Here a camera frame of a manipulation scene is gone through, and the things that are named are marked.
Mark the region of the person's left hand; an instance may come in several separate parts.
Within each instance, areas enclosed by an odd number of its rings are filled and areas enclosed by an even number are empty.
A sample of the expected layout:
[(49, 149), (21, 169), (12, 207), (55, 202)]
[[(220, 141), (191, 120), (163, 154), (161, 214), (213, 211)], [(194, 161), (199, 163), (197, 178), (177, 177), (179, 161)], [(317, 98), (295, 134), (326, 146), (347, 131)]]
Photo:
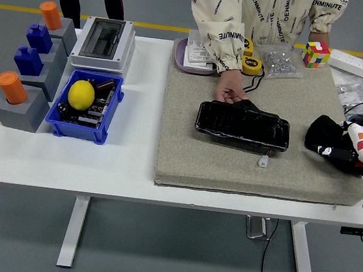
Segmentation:
[(314, 33), (312, 31), (308, 35), (308, 42), (324, 42), (327, 46), (330, 46), (329, 33)]

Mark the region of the person's right hand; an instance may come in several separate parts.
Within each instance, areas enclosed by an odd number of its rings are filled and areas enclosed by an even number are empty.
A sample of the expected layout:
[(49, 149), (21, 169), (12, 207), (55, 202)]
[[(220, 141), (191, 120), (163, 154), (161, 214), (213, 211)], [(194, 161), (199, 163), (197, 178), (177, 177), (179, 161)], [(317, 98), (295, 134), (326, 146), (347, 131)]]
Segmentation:
[(250, 99), (242, 88), (242, 73), (239, 70), (223, 71), (216, 86), (215, 100), (233, 104)]

